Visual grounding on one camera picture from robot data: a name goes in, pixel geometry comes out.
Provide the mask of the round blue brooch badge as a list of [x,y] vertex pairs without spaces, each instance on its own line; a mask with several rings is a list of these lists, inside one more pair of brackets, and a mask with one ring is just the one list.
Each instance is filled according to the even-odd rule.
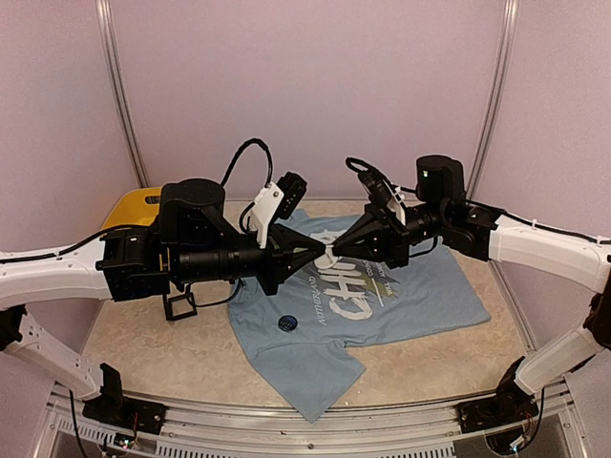
[[283,332],[291,332],[298,326],[298,320],[292,315],[282,315],[278,319],[278,327]]

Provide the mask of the light blue printed t-shirt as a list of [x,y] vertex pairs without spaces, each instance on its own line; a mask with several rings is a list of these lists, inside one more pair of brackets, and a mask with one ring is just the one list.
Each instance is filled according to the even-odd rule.
[[[390,344],[485,323],[491,316],[451,251],[427,242],[401,268],[335,258],[310,262],[267,296],[242,282],[228,305],[252,367],[307,421],[315,422],[365,372],[350,347]],[[282,315],[298,326],[278,327]]]

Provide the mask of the black brooch box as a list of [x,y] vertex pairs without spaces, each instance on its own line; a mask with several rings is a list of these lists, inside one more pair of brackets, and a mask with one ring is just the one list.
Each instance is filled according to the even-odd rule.
[[163,311],[167,322],[177,322],[198,315],[192,292],[185,291],[175,296],[162,296]]

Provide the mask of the yellow plastic basket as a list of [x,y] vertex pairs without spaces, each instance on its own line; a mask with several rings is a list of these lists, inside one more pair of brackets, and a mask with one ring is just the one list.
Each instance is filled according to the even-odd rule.
[[161,188],[141,188],[125,194],[102,224],[102,229],[121,224],[150,225],[158,215]]

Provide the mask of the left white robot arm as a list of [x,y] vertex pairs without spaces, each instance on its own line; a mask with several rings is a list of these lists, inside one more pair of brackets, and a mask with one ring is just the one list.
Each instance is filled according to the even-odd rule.
[[225,192],[215,181],[191,178],[163,186],[148,225],[120,224],[72,246],[1,259],[1,348],[37,364],[116,425],[133,416],[119,373],[89,364],[51,336],[27,312],[36,302],[91,299],[127,302],[194,283],[257,280],[267,295],[319,258],[324,245],[284,226],[305,191],[288,174],[265,185],[254,202],[256,233],[240,233],[223,215]]

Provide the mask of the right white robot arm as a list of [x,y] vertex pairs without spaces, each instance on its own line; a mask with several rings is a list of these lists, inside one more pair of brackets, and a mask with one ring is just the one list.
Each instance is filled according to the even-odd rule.
[[584,323],[515,362],[499,382],[488,413],[500,424],[511,422],[526,399],[548,383],[575,370],[610,347],[610,241],[523,219],[467,198],[463,166],[448,156],[416,160],[419,203],[403,200],[405,188],[379,169],[349,157],[369,196],[361,216],[332,244],[338,257],[404,267],[411,248],[440,239],[449,248],[476,260],[519,264],[578,283],[594,297]]

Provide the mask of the aluminium front frame rail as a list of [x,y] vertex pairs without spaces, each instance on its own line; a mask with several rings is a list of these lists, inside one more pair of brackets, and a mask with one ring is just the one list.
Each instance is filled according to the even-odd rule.
[[313,424],[288,407],[155,400],[167,407],[159,434],[140,432],[133,448],[121,449],[119,428],[82,417],[82,404],[55,385],[30,455],[79,456],[79,437],[91,457],[102,447],[117,457],[491,457],[488,444],[504,430],[462,432],[459,397],[336,407]]

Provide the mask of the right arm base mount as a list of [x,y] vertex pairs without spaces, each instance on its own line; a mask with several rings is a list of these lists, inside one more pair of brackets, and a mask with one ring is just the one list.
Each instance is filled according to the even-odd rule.
[[526,394],[515,382],[524,357],[514,361],[503,374],[493,396],[459,403],[455,410],[463,434],[519,423],[518,427],[486,435],[488,448],[497,456],[517,457],[532,444],[539,432],[544,399],[537,405],[533,394]]

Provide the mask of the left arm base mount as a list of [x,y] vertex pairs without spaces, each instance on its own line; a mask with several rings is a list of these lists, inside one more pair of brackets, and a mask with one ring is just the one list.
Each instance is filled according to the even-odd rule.
[[100,423],[160,435],[167,406],[128,397],[123,393],[120,373],[110,365],[100,365],[102,384],[99,393],[84,402],[83,415]]

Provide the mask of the right aluminium corner post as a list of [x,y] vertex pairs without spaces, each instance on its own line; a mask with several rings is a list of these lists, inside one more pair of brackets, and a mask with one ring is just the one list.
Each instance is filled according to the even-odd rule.
[[513,42],[516,33],[518,0],[506,0],[503,4],[503,16],[500,36],[496,51],[495,65],[489,91],[483,124],[478,137],[474,163],[467,186],[467,197],[474,198],[481,183],[486,160],[489,156],[495,125],[500,111],[504,87],[511,63]]

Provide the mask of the aluminium corner post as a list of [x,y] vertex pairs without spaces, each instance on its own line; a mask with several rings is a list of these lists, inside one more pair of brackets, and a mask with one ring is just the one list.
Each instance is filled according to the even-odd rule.
[[503,16],[500,36],[496,51],[495,65],[489,91],[483,124],[478,137],[474,163],[467,186],[467,197],[474,198],[481,183],[486,160],[489,156],[495,125],[500,111],[504,87],[511,63],[513,42],[516,33],[518,0],[506,0],[503,4]]
[[139,148],[134,120],[122,77],[112,4],[109,0],[95,0],[95,11],[106,67],[109,74],[111,91],[121,131],[124,136],[128,158],[138,187],[146,188],[150,186],[150,178],[146,170],[143,155]]

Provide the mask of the left aluminium corner post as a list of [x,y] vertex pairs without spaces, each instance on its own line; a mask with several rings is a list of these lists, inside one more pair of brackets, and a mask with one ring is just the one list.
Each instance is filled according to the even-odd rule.
[[109,74],[111,91],[121,131],[124,136],[128,158],[138,187],[146,188],[150,186],[150,178],[146,170],[143,155],[139,148],[134,120],[122,77],[112,4],[109,0],[95,0],[95,11],[106,67]]

